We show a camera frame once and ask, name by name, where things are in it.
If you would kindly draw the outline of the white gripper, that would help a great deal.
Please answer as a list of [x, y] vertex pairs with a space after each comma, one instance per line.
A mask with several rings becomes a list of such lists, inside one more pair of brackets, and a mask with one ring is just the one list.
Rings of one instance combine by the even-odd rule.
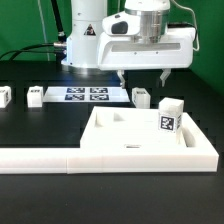
[[193, 60], [196, 29], [187, 23], [163, 21], [162, 15], [109, 16], [102, 22], [103, 33], [97, 48], [101, 70], [117, 70], [120, 87], [125, 88], [124, 70], [164, 69], [164, 87], [170, 69], [187, 68]]

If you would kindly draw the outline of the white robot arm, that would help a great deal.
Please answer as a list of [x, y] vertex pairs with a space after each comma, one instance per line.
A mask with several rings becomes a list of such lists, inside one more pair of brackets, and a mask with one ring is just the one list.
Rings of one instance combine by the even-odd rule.
[[124, 10], [107, 14], [107, 0], [71, 0], [72, 31], [62, 66], [82, 73], [160, 69], [164, 81], [187, 68], [200, 49], [197, 24], [170, 23], [175, 0], [125, 0]]

